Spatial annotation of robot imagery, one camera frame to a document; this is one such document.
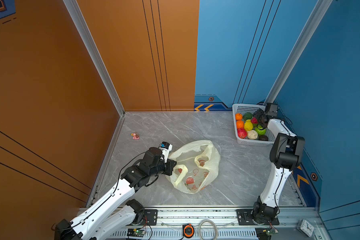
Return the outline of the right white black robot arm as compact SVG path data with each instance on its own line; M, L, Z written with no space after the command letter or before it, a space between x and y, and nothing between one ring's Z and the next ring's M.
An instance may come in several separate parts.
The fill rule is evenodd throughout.
M257 110L254 117L259 125L276 137L270 151L271 173L263 192L258 196L251 212L257 225L272 223L280 213L280 195L293 170L300 166L305 139L297 136L277 118L278 105L267 103L264 110Z

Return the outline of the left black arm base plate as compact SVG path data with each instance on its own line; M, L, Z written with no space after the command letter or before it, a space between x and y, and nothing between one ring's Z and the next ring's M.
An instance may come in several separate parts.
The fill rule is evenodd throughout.
M150 226L156 226L158 220L157 209L145 209L143 212L138 213L132 222L134 226L142 226L148 224Z

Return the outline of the orange tangerine fruit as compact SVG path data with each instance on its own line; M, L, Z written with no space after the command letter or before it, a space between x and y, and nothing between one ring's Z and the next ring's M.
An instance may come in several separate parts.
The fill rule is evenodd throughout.
M236 121L236 127L237 127L237 129L243 129L244 126L245 126L245 122L243 122L242 120Z

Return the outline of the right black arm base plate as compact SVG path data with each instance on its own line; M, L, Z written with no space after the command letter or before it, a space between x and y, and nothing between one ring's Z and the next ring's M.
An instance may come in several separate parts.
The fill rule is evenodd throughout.
M271 223L273 226L278 226L280 224L279 219L275 217L270 222L271 218L266 217L260 214L257 214L254 217L253 210L250 209L237 209L236 210L238 223L240 226L251 226L251 225L259 225L265 226Z

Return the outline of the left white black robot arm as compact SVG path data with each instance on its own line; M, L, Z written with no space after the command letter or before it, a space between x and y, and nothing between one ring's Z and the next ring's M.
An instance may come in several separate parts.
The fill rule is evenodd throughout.
M71 221L63 219L56 224L54 239L105 240L122 227L140 223L144 207L130 198L141 187L151 185L151 177L171 176L176 165L174 160L160 160L149 166L143 160L136 161L94 205Z

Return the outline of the cream white fruit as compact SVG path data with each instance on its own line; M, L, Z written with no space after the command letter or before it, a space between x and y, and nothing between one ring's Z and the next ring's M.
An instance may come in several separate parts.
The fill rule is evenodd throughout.
M247 131L247 137L249 140L257 140L259 134L255 130Z

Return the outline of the yellow lemon fruit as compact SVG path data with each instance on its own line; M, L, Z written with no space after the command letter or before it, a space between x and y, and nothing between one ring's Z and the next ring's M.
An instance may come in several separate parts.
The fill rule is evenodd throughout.
M245 131L249 132L252 131L254 129L254 125L252 123L246 123L245 122L245 126L244 126Z

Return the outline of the printed translucent plastic bag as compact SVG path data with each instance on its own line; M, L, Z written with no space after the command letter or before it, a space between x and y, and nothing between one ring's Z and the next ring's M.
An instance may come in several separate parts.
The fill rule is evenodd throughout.
M212 141L188 143L173 153L169 159L177 162L167 180L186 194L196 194L211 184L219 174L221 156Z

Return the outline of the red peach fruit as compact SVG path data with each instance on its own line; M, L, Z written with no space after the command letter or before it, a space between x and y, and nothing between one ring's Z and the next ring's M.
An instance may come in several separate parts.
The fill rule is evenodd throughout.
M255 117L253 117L253 118L251 119L251 123L254 124L254 125L256 125L256 124L258 124L258 120L257 120Z

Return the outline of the red apple fruit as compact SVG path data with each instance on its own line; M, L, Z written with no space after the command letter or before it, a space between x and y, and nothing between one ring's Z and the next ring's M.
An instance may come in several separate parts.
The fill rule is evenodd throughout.
M247 131L244 128L238 128L237 134L240 139L245 139L248 135Z

